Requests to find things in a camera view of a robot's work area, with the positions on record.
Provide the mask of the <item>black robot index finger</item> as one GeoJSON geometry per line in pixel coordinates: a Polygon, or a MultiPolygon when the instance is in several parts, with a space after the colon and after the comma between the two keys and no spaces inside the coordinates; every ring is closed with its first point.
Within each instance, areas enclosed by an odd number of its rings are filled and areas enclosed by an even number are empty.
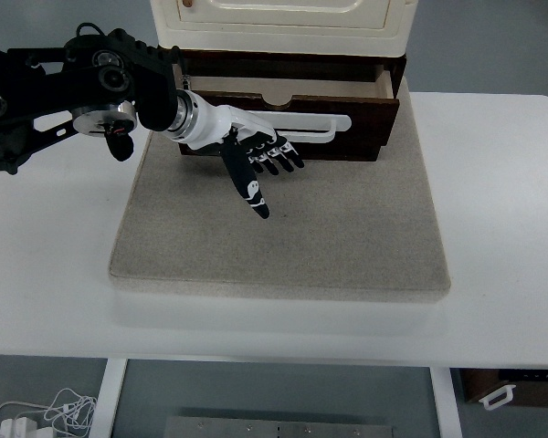
{"type": "Polygon", "coordinates": [[[248,161],[249,161],[249,163],[251,164],[253,170],[256,173],[263,173],[264,172],[264,168],[261,165],[261,157],[262,157],[263,153],[264,153],[264,148],[263,148],[262,145],[249,148],[246,151],[248,161]]]}

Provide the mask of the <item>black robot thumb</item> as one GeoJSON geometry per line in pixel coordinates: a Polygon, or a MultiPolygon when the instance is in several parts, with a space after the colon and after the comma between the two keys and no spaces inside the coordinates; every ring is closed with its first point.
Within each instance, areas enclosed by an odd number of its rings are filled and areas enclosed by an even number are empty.
{"type": "Polygon", "coordinates": [[[260,190],[256,173],[237,137],[225,137],[219,153],[237,192],[261,218],[267,219],[269,208],[260,190]]]}

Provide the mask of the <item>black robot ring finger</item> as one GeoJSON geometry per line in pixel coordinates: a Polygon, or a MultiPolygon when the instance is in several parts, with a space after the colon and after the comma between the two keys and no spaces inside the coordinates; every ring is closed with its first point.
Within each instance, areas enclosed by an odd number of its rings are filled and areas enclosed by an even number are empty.
{"type": "Polygon", "coordinates": [[[286,172],[293,172],[294,168],[286,155],[284,154],[285,150],[287,150],[287,145],[289,143],[287,141],[282,142],[278,146],[274,146],[270,150],[267,151],[267,155],[270,157],[270,159],[275,160],[283,170],[286,172]]]}

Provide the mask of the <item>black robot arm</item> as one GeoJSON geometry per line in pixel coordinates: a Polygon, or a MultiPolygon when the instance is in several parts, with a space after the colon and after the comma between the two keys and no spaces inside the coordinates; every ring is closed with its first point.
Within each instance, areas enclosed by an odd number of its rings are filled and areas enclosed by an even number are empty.
{"type": "Polygon", "coordinates": [[[240,196],[268,217],[258,174],[292,172],[300,155],[267,120],[178,87],[174,68],[183,63],[178,48],[150,47],[122,29],[78,32],[63,47],[0,51],[0,171],[16,173],[78,133],[102,137],[123,162],[134,150],[131,132],[143,126],[219,156],[240,196]]]}

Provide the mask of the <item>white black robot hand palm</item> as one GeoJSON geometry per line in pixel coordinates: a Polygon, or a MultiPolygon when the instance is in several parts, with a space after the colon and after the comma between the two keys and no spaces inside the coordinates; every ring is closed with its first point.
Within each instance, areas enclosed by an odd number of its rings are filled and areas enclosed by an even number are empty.
{"type": "Polygon", "coordinates": [[[232,130],[239,141],[257,134],[265,135],[260,143],[272,144],[278,139],[272,124],[251,112],[229,105],[214,106],[193,91],[177,90],[177,142],[186,144],[193,151],[200,151],[210,144],[220,145],[232,130]]]}

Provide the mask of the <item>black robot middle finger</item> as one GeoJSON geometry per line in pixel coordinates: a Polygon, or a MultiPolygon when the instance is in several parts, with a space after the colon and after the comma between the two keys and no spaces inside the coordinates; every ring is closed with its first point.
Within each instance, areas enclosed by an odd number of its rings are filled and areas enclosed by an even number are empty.
{"type": "Polygon", "coordinates": [[[267,170],[272,175],[279,175],[279,169],[276,167],[276,165],[273,163],[273,161],[267,155],[267,152],[266,152],[265,149],[264,149],[264,153],[261,157],[261,165],[263,166],[264,171],[267,170]]]}

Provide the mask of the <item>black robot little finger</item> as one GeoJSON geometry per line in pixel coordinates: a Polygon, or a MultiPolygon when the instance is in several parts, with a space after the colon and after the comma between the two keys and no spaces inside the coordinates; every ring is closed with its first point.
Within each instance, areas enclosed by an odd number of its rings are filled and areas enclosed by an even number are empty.
{"type": "Polygon", "coordinates": [[[305,166],[300,155],[284,137],[279,137],[279,150],[284,157],[281,161],[283,168],[303,168],[305,166]]]}

